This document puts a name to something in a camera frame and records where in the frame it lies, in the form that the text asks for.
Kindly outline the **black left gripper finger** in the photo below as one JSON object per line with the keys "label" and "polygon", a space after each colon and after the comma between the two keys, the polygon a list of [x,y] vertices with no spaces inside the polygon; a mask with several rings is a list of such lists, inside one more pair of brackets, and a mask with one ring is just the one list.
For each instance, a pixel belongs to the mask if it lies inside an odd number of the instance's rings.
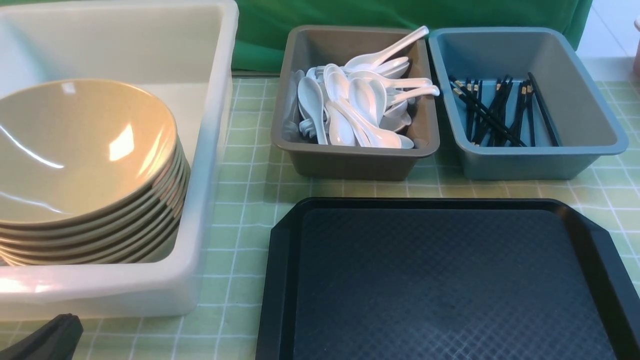
{"label": "black left gripper finger", "polygon": [[80,318],[59,314],[27,337],[3,349],[2,360],[71,360],[83,334]]}

